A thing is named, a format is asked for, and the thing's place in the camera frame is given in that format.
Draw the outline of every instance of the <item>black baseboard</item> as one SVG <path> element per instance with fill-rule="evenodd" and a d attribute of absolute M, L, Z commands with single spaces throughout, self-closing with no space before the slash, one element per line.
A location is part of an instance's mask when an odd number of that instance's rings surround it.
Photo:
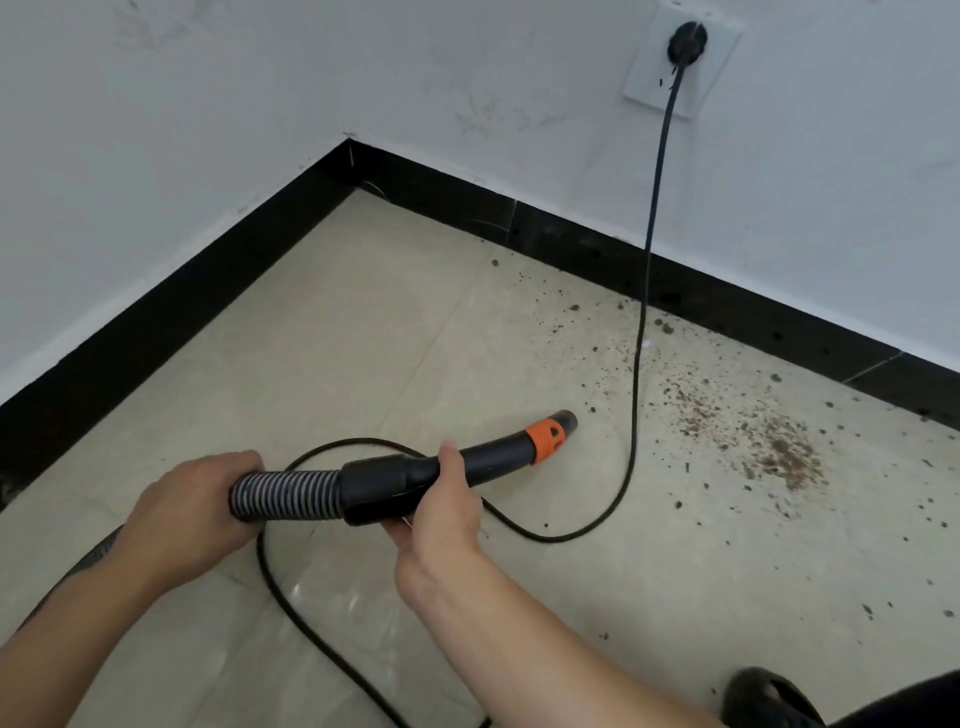
<path fill-rule="evenodd" d="M 355 186 L 639 297 L 641 249 L 348 139 L 0 405 L 0 478 L 27 483 L 42 473 Z M 960 426 L 956 372 L 656 254 L 651 302 L 922 417 Z"/>
<path fill-rule="evenodd" d="M 339 205 L 349 178 L 345 141 L 4 402 L 0 477 L 52 465 Z"/>
<path fill-rule="evenodd" d="M 362 189 L 639 298 L 645 259 L 640 248 L 354 140 L 350 153 L 352 181 Z M 864 394 L 960 427 L 960 373 L 656 253 L 650 301 Z"/>

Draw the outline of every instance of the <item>black shoe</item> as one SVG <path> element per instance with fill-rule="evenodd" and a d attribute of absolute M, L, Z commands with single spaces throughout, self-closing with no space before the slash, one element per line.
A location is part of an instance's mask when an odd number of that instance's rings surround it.
<path fill-rule="evenodd" d="M 730 728 L 813 728 L 824 720 L 786 678 L 762 667 L 737 672 L 723 695 L 720 719 Z"/>

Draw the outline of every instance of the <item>vacuum hose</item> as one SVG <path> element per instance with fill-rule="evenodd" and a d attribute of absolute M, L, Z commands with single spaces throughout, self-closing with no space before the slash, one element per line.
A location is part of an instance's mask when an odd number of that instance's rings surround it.
<path fill-rule="evenodd" d="M 467 484 L 480 485 L 539 463 L 576 428 L 576 416 L 561 410 L 513 435 L 461 450 Z M 413 513 L 439 476 L 436 455 L 355 460 L 339 471 L 250 473 L 230 489 L 230 512 L 241 521 L 344 519 L 364 525 Z"/>

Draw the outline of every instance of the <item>tile floor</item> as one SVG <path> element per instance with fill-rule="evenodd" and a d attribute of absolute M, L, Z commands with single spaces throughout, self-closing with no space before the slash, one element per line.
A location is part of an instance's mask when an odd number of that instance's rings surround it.
<path fill-rule="evenodd" d="M 568 446 L 484 494 L 545 533 L 582 524 L 624 467 L 637 313 L 355 193 L 0 514 L 0 639 L 144 485 L 211 451 L 257 448 L 279 468 L 352 435 L 431 450 L 567 407 Z M 485 521 L 490 555 L 612 659 L 710 709 L 750 664 L 828 719 L 958 667 L 957 433 L 652 319 L 620 510 L 561 546 Z M 294 603 L 413 725 L 479 721 L 399 603 L 379 529 L 280 523 L 268 544 Z M 269 601 L 251 548 L 134 627 L 73 721 L 105 724 L 388 725 Z"/>

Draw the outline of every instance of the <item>plug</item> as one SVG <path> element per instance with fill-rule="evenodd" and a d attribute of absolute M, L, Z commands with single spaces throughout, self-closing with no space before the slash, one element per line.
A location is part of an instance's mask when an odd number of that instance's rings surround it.
<path fill-rule="evenodd" d="M 703 23 L 690 20 L 674 32 L 667 44 L 666 55 L 674 65 L 686 68 L 704 54 L 705 48 L 707 29 Z"/>

